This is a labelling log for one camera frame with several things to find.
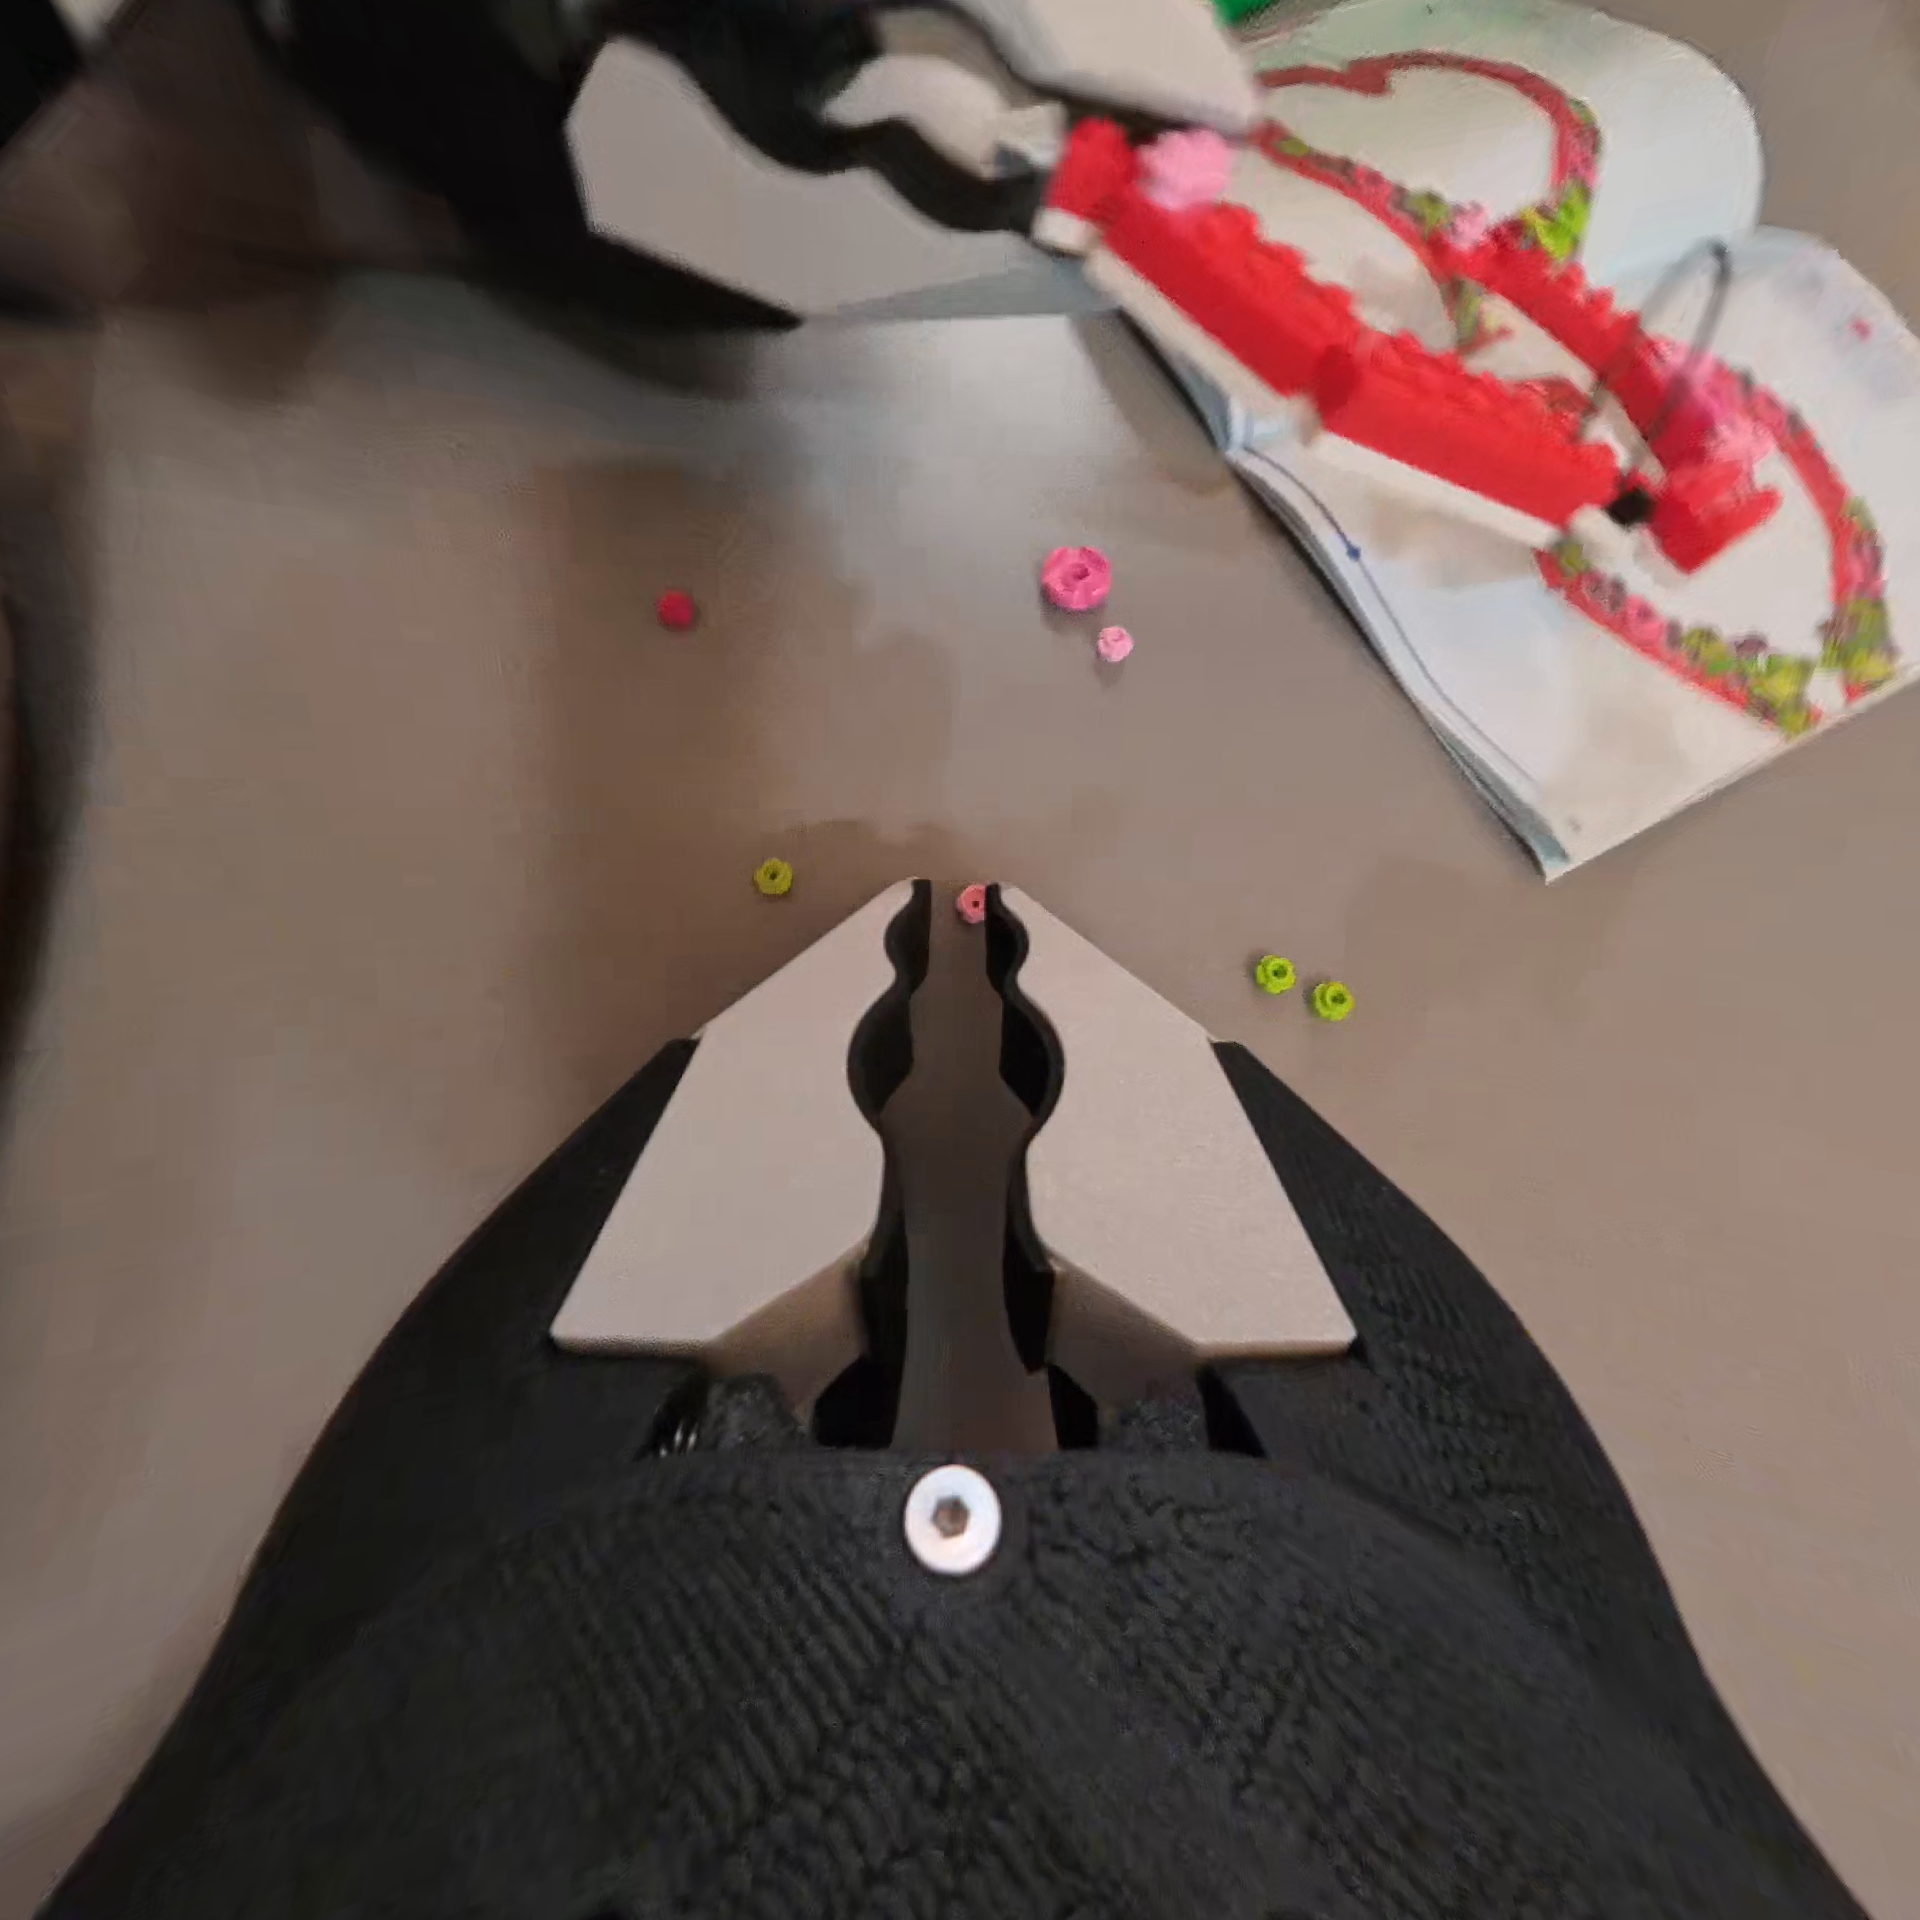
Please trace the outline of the lego instruction booklet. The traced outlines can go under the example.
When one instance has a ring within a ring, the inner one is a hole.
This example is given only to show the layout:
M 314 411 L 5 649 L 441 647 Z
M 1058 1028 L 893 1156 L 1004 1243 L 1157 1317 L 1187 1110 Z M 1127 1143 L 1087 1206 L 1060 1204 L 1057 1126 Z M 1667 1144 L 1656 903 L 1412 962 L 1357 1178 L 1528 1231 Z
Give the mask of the lego instruction booklet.
M 1639 420 L 1749 454 L 1782 500 L 1698 572 L 1600 521 L 1524 548 L 1340 468 L 1299 400 L 1171 360 L 1544 877 L 1917 685 L 1917 336 L 1761 222 L 1740 83 L 1576 4 L 1340 4 L 1242 47 L 1267 148 L 1228 194 L 1366 324 L 1534 386 L 1644 484 Z

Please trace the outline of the red lego heart frame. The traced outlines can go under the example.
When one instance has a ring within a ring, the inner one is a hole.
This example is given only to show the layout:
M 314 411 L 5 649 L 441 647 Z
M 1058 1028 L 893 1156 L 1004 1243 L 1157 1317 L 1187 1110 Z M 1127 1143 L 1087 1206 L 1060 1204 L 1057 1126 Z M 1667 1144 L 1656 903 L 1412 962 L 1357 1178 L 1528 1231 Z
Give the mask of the red lego heart frame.
M 1071 128 L 1035 218 L 1168 356 L 1249 411 L 1288 409 L 1328 461 L 1431 511 L 1542 548 L 1583 514 L 1644 527 L 1696 572 L 1764 527 L 1782 492 L 1698 400 L 1701 349 L 1678 353 L 1558 260 L 1528 222 L 1449 218 L 1426 240 L 1442 283 L 1511 307 L 1592 375 L 1580 411 L 1541 385 L 1362 318 L 1226 196 L 1236 148 L 1200 128 L 1137 143 Z

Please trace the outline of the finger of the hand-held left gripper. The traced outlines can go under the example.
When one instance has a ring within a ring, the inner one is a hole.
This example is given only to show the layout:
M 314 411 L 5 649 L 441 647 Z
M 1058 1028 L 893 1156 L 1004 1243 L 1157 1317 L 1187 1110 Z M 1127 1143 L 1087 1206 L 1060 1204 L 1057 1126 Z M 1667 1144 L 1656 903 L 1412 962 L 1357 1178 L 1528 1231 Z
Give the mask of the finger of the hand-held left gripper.
M 1055 160 L 1075 114 L 1244 136 L 1242 51 L 1206 1 L 911 1 L 865 12 L 878 52 L 835 83 L 844 130 L 906 126 L 975 179 Z
M 613 37 L 567 118 L 589 228 L 802 322 L 1094 316 L 1112 297 L 1015 232 L 960 229 L 872 167 L 760 154 L 678 64 Z

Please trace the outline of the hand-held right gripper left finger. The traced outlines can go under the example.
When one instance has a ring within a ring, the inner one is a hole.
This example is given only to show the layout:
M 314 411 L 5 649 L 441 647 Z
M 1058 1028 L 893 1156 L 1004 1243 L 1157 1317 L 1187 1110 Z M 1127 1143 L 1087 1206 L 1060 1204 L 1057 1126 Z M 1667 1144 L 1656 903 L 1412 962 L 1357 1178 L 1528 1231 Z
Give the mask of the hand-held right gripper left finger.
M 814 1432 L 893 1432 L 908 1235 L 887 1106 L 915 1070 L 931 883 L 904 880 L 695 1038 L 560 1305 L 587 1356 L 767 1376 Z

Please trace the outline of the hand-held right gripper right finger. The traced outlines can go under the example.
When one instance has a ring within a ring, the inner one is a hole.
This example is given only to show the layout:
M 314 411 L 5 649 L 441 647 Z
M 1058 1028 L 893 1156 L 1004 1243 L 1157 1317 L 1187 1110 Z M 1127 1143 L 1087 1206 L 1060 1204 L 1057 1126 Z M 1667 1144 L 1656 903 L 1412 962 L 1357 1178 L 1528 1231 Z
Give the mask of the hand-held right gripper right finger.
M 1027 1371 L 1126 1404 L 1357 1340 L 1206 1028 L 1016 885 L 985 892 L 1000 1074 L 1023 1115 L 1004 1308 Z

